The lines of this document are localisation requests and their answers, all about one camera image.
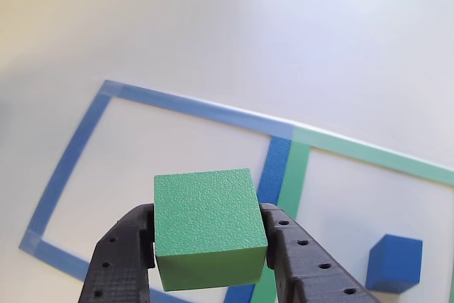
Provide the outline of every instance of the green tape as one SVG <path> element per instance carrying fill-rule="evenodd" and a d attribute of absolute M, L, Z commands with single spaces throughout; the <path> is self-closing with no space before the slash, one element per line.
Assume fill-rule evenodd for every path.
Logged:
<path fill-rule="evenodd" d="M 384 148 L 301 127 L 295 127 L 293 140 L 373 165 L 454 186 L 454 171 Z"/>
<path fill-rule="evenodd" d="M 277 205 L 284 209 L 293 219 L 298 214 L 299 200 L 303 192 L 310 152 L 310 146 L 292 141 Z M 276 296 L 275 272 L 265 266 L 262 280 L 256 284 L 250 303 L 275 303 Z"/>

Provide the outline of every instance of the blue tape square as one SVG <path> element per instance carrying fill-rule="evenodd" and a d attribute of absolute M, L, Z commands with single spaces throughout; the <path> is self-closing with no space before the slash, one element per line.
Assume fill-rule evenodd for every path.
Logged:
<path fill-rule="evenodd" d="M 274 204 L 277 202 L 294 130 L 292 124 L 196 99 L 107 80 L 94 97 L 60 158 L 24 233 L 19 245 L 21 250 L 78 280 L 85 279 L 89 263 L 43 240 L 43 234 L 85 145 L 112 97 L 179 111 L 271 135 L 267 159 L 260 178 L 258 198 L 260 202 Z M 249 303 L 253 290 L 254 285 L 230 287 L 224 303 Z M 188 303 L 153 289 L 150 289 L 150 296 L 153 303 Z"/>

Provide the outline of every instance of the white surface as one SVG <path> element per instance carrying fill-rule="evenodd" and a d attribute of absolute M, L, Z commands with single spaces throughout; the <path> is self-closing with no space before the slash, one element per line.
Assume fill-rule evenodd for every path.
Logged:
<path fill-rule="evenodd" d="M 113 99 L 86 146 L 44 237 L 89 260 L 97 241 L 131 208 L 153 202 L 154 176 L 250 168 L 258 185 L 270 138 L 174 111 Z M 151 287 L 162 291 L 157 270 Z M 226 288 L 172 292 L 222 303 Z"/>
<path fill-rule="evenodd" d="M 447 302 L 453 204 L 451 187 L 313 150 L 297 221 L 361 283 L 369 251 L 385 234 L 421 239 L 422 285 L 399 301 L 394 295 L 377 297 L 389 303 Z M 433 279 L 438 289 L 428 290 Z"/>
<path fill-rule="evenodd" d="M 78 281 L 17 246 L 104 79 L 300 121 L 454 167 L 452 22 L 451 0 L 0 0 L 0 301 L 77 301 Z M 361 170 L 365 178 L 379 177 Z M 387 172 L 381 177 L 396 181 Z M 314 190 L 328 180 L 319 181 Z M 339 185 L 358 206 L 390 191 L 374 185 L 354 196 L 357 187 L 348 181 Z M 316 210 L 308 188 L 302 199 Z M 325 188 L 336 197 L 336 189 Z M 439 219 L 430 203 L 445 201 L 440 214 L 452 203 L 443 186 L 399 191 L 399 200 L 421 195 L 428 221 Z M 402 211 L 422 219 L 420 207 Z M 367 224 L 377 235 L 388 229 L 381 217 L 336 212 L 335 221 Z M 311 219 L 323 221 L 308 222 L 322 238 L 330 231 L 318 228 L 335 226 L 322 209 Z M 435 233 L 431 226 L 419 226 L 421 235 Z M 410 234 L 414 227 L 406 232 L 396 220 L 395 228 Z M 450 244 L 424 257 L 449 267 L 450 216 L 437 231 Z M 359 271 L 357 258 L 343 252 L 343 263 Z M 444 302 L 446 272 L 414 290 Z M 414 295 L 400 302 L 427 302 Z"/>

